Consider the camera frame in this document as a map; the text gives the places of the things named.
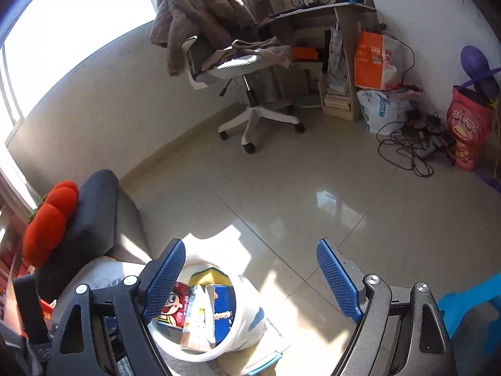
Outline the white office chair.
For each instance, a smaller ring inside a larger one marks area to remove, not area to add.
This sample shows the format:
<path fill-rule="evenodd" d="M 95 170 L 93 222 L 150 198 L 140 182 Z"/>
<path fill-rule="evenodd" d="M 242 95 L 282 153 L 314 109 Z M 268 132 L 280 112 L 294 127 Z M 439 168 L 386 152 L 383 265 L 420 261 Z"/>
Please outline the white office chair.
<path fill-rule="evenodd" d="M 264 104 L 256 95 L 254 84 L 249 81 L 250 75 L 263 70 L 271 71 L 276 65 L 287 69 L 292 59 L 291 47 L 273 37 L 255 43 L 235 40 L 227 48 L 213 53 L 210 48 L 205 37 L 196 36 L 188 38 L 182 45 L 192 87 L 200 90 L 218 81 L 235 81 L 246 95 L 245 110 L 218 127 L 220 139 L 227 140 L 230 130 L 244 125 L 241 145 L 246 153 L 254 154 L 256 146 L 252 143 L 252 134 L 261 119 L 289 124 L 299 134 L 305 132 L 304 125 L 296 116 L 280 111 L 293 106 L 290 100 L 284 98 L 280 86 L 277 87 L 279 98 L 271 104 Z"/>

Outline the red snack bag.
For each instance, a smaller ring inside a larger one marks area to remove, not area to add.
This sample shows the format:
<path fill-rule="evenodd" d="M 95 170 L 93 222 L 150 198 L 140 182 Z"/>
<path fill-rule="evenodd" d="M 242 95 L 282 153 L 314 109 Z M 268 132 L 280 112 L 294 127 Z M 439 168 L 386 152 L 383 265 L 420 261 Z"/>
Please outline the red snack bag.
<path fill-rule="evenodd" d="M 449 148 L 455 164 L 465 171 L 474 171 L 493 130 L 493 106 L 477 92 L 452 88 L 452 100 L 447 109 L 447 130 L 455 140 Z"/>

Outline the yellow green sponge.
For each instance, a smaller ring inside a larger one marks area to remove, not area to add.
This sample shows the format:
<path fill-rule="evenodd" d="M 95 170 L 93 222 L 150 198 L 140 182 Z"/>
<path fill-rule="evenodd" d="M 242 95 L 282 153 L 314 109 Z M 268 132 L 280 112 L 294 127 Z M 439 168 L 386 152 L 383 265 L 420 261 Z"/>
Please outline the yellow green sponge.
<path fill-rule="evenodd" d="M 194 273 L 188 281 L 188 286 L 190 288 L 193 288 L 196 285 L 205 287 L 210 284 L 231 286 L 232 282 L 228 275 L 216 267 L 209 267 L 199 273 Z"/>

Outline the purple balloon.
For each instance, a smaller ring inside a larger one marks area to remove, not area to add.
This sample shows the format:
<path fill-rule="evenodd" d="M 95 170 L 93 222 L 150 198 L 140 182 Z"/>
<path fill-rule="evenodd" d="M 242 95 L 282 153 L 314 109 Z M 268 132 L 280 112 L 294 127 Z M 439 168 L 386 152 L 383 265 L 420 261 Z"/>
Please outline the purple balloon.
<path fill-rule="evenodd" d="M 494 76 L 500 72 L 500 68 L 491 69 L 485 54 L 472 45 L 462 49 L 460 62 L 470 80 L 460 86 L 454 86 L 453 91 L 463 94 L 477 104 L 487 105 L 495 101 L 500 95 L 500 88 Z"/>

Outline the red cartoon drink can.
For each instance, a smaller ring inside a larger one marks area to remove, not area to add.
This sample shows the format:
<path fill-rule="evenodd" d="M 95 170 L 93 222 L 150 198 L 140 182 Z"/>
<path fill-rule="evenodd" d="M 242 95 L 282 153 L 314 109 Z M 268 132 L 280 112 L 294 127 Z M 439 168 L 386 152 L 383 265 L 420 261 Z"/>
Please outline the red cartoon drink can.
<path fill-rule="evenodd" d="M 187 284 L 176 282 L 157 320 L 169 327 L 182 329 L 190 295 L 191 289 Z"/>

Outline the orange pumpkin cushion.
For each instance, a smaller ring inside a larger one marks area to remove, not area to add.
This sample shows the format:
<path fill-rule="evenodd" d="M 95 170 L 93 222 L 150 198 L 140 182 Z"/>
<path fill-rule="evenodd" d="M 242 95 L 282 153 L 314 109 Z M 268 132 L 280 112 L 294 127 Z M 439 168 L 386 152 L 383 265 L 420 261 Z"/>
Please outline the orange pumpkin cushion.
<path fill-rule="evenodd" d="M 78 200 L 79 188 L 73 181 L 59 182 L 43 198 L 23 237 L 22 252 L 30 266 L 43 267 L 49 260 L 65 236 Z"/>

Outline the orange cardboard box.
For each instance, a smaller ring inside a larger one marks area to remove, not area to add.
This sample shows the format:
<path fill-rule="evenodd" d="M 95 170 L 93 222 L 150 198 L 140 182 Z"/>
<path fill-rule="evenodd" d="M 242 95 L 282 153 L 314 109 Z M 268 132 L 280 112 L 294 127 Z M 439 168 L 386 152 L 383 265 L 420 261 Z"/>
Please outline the orange cardboard box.
<path fill-rule="evenodd" d="M 385 90 L 401 82 L 406 48 L 392 37 L 361 31 L 354 60 L 355 86 Z"/>

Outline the striped grey quilted cover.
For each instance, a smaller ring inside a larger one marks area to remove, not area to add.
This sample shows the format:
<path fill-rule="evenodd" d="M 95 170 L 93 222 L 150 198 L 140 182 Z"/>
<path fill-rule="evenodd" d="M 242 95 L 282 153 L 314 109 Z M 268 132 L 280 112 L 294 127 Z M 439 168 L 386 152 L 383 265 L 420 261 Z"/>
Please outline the striped grey quilted cover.
<path fill-rule="evenodd" d="M 77 273 L 55 307 L 49 375 L 169 375 L 143 317 L 149 267 L 100 259 Z"/>

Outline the light blue milk carton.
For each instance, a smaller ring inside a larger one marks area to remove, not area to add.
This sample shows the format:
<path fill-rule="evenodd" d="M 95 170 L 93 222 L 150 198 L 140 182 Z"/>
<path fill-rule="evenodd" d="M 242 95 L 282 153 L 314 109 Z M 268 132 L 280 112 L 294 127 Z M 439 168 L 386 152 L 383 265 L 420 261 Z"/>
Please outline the light blue milk carton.
<path fill-rule="evenodd" d="M 211 297 L 199 284 L 192 289 L 184 319 L 181 348 L 204 353 L 216 344 Z"/>

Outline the wooden desk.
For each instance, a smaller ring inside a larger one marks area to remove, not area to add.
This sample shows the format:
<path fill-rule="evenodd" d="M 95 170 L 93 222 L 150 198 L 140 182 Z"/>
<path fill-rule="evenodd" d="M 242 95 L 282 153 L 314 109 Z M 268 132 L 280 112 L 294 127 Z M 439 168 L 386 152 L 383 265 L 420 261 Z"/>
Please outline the wooden desk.
<path fill-rule="evenodd" d="M 261 34 L 278 37 L 285 44 L 297 43 L 301 37 L 312 37 L 316 31 L 328 32 L 331 27 L 340 30 L 351 109 L 330 110 L 328 114 L 347 121 L 357 121 L 361 117 L 361 108 L 354 84 L 355 53 L 359 33 L 379 23 L 374 0 L 329 0 L 306 8 L 296 8 L 288 1 L 286 8 L 287 11 L 258 21 L 257 28 Z"/>

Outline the dark grey sofa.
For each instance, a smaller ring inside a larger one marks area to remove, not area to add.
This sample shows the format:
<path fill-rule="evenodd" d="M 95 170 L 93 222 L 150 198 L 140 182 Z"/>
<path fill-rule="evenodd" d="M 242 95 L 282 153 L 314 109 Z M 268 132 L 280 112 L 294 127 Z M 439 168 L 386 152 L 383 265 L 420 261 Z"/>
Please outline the dark grey sofa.
<path fill-rule="evenodd" d="M 35 270 L 39 296 L 48 303 L 59 299 L 77 273 L 102 256 L 138 264 L 151 260 L 139 210 L 110 170 L 96 171 L 81 186 L 62 242 Z"/>

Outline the brown blanket on chair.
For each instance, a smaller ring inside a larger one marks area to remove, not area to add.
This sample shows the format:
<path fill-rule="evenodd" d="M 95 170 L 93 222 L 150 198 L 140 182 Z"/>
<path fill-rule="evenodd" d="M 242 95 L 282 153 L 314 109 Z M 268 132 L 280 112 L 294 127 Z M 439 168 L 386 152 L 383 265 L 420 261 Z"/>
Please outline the brown blanket on chair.
<path fill-rule="evenodd" d="M 209 44 L 200 69 L 208 71 L 227 60 L 257 55 L 273 65 L 288 68 L 292 47 L 276 37 L 260 41 L 251 11 L 241 0 L 157 0 L 157 15 L 151 28 L 151 43 L 166 49 L 167 73 L 182 75 L 188 60 L 183 50 L 191 37 Z"/>

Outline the white printed plastic bag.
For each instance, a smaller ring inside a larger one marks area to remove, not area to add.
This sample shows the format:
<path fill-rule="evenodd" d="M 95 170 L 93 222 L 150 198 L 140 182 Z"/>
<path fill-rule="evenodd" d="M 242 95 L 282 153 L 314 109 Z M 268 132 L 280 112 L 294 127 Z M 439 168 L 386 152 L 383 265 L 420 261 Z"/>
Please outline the white printed plastic bag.
<path fill-rule="evenodd" d="M 359 90 L 357 97 L 366 128 L 374 135 L 389 136 L 401 129 L 407 120 L 406 112 L 413 109 L 407 99 L 381 91 Z"/>

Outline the blue white snack box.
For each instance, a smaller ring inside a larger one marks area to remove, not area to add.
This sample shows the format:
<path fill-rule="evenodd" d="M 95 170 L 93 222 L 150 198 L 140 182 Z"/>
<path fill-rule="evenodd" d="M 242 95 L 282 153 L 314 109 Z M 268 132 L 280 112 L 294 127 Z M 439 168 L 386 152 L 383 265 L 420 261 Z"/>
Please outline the blue white snack box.
<path fill-rule="evenodd" d="M 229 334 L 234 322 L 236 298 L 233 286 L 212 284 L 215 342 L 219 345 Z"/>

